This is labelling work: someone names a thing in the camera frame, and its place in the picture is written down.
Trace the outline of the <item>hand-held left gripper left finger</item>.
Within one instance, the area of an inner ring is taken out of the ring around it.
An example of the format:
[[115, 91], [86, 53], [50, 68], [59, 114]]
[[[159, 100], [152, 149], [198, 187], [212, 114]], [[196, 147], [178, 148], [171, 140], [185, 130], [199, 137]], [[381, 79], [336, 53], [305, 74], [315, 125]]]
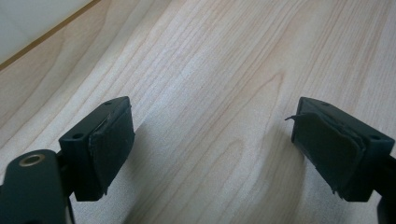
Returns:
[[128, 158], [134, 144], [130, 99], [100, 104], [60, 139], [61, 153], [80, 202], [102, 198]]

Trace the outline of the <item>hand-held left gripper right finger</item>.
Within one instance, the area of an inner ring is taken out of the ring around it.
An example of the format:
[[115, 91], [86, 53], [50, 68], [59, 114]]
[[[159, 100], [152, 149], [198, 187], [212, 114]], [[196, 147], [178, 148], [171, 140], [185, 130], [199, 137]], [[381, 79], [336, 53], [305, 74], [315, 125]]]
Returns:
[[334, 105], [302, 97], [291, 142], [342, 199], [366, 202], [377, 191], [395, 198], [395, 140]]

